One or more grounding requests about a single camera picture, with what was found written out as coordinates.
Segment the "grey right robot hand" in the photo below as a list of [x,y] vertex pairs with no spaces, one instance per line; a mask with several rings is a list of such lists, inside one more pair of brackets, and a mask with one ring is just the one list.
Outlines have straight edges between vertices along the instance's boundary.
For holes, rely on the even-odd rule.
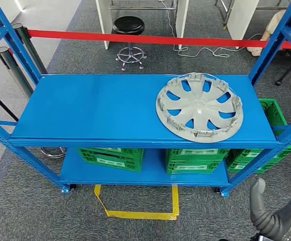
[[255,220],[265,213],[263,192],[265,188],[264,179],[259,178],[251,187],[249,192],[250,217]]

